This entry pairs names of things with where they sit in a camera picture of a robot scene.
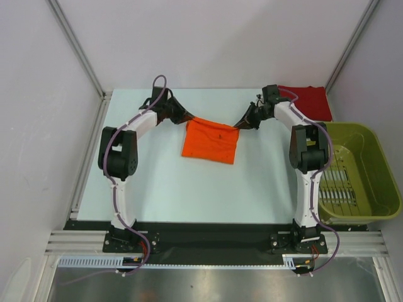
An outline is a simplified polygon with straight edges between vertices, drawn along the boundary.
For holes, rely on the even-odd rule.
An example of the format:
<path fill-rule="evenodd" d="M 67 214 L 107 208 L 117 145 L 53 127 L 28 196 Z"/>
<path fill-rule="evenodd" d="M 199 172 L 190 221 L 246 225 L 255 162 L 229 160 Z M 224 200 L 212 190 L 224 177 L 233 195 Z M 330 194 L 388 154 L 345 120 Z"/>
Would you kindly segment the orange t shirt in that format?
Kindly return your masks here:
<path fill-rule="evenodd" d="M 233 126 L 193 118 L 186 124 L 181 155 L 233 165 L 239 132 Z"/>

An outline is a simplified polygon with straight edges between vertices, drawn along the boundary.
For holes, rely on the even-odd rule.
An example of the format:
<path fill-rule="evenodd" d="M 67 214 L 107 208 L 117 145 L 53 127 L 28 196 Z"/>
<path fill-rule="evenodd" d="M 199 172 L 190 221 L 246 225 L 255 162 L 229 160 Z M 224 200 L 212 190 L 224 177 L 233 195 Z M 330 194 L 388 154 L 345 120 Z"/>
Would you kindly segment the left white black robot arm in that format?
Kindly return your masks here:
<path fill-rule="evenodd" d="M 117 237 L 117 244 L 125 251 L 135 250 L 139 236 L 129 230 L 137 220 L 135 210 L 127 198 L 127 184 L 139 163 L 138 141 L 148 131 L 165 119 L 175 125 L 190 121 L 194 116 L 174 97 L 172 90 L 154 86 L 138 113 L 119 127 L 106 126 L 101 132 L 98 167 L 110 183 L 113 198 L 114 228 L 124 230 Z"/>

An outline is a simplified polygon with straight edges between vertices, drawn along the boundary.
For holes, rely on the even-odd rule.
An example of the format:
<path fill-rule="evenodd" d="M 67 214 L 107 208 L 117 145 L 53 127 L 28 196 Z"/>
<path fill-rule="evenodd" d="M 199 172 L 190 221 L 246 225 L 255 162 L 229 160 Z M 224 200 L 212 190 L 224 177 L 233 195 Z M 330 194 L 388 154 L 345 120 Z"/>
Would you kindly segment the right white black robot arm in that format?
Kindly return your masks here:
<path fill-rule="evenodd" d="M 298 187 L 293 218 L 296 233 L 290 244 L 295 251 L 306 252 L 319 237 L 319 184 L 332 162 L 332 142 L 324 123 L 311 120 L 296 107 L 298 96 L 282 96 L 281 91 L 276 84 L 264 86 L 234 127 L 257 130 L 262 121 L 274 118 L 290 130 L 289 161 Z"/>

